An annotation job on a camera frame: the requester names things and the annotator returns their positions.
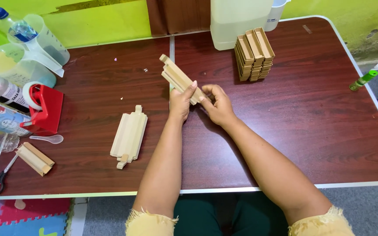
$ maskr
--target brown table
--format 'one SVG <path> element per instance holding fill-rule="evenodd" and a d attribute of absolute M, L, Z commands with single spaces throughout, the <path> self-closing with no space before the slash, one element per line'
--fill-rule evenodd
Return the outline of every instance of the brown table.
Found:
<path fill-rule="evenodd" d="M 55 166 L 40 177 L 16 161 L 0 199 L 136 194 L 168 115 L 158 58 L 173 47 L 190 78 L 221 85 L 239 118 L 318 187 L 378 185 L 378 104 L 369 87 L 348 89 L 361 74 L 334 27 L 320 17 L 288 19 L 267 36 L 274 65 L 255 83 L 239 82 L 234 51 L 215 50 L 209 32 L 69 50 L 56 87 L 65 93 L 59 128 L 65 141 L 29 140 Z M 135 105 L 148 115 L 141 152 L 117 170 L 109 151 L 122 113 Z M 0 171 L 12 156 L 0 155 Z M 192 106 L 183 127 L 181 192 L 257 190 L 231 138 Z"/>

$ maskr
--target dark green pants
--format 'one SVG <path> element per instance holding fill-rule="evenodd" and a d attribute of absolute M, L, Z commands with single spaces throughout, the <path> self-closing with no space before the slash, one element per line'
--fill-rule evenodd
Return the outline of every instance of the dark green pants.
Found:
<path fill-rule="evenodd" d="M 233 216 L 233 236 L 287 236 L 288 224 L 282 210 L 263 192 L 237 194 Z M 222 236 L 213 198 L 209 194 L 185 194 L 179 197 L 174 217 L 179 221 L 175 236 Z"/>

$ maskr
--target yellow frayed sleeve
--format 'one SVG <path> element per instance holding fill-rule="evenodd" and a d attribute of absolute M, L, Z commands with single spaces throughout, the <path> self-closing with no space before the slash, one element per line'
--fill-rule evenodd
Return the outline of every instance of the yellow frayed sleeve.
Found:
<path fill-rule="evenodd" d="M 125 223 L 125 233 L 126 236 L 173 236 L 174 225 L 177 221 L 178 219 L 171 219 L 164 215 L 131 209 Z"/>
<path fill-rule="evenodd" d="M 342 209 L 335 206 L 324 215 L 299 220 L 288 229 L 288 236 L 354 236 Z"/>

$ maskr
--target white plastic spoon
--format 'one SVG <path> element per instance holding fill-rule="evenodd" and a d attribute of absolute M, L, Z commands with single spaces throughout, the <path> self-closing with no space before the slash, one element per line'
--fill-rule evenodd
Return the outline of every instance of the white plastic spoon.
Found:
<path fill-rule="evenodd" d="M 53 144 L 58 144 L 63 141 L 62 135 L 56 134 L 54 136 L 49 136 L 49 137 L 41 137 L 41 136 L 30 136 L 29 138 L 31 139 L 39 139 L 39 140 L 45 140 L 48 142 L 51 142 Z"/>

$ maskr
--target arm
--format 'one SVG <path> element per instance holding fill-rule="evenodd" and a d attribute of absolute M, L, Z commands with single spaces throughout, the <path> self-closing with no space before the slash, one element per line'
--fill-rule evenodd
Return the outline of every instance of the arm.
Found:
<path fill-rule="evenodd" d="M 205 85 L 202 89 L 215 96 L 214 105 L 201 99 L 211 120 L 232 137 L 260 189 L 282 209 L 289 225 L 329 210 L 331 202 L 301 170 L 236 117 L 230 99 L 221 87 Z"/>
<path fill-rule="evenodd" d="M 197 82 L 170 93 L 170 114 L 139 185 L 133 209 L 173 218 L 182 182 L 182 126 Z"/>

